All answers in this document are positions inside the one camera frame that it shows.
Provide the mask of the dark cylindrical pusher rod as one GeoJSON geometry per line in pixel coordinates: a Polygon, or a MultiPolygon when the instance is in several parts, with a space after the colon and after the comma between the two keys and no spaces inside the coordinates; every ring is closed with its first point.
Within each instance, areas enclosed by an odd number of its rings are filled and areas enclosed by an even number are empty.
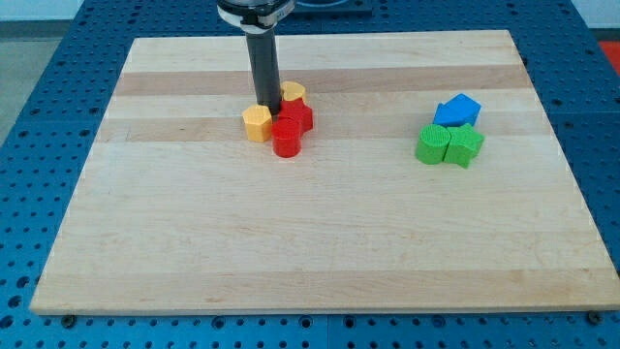
{"type": "Polygon", "coordinates": [[[281,88],[274,30],[247,34],[246,44],[257,103],[268,107],[272,115],[277,115],[280,111],[281,88]]]}

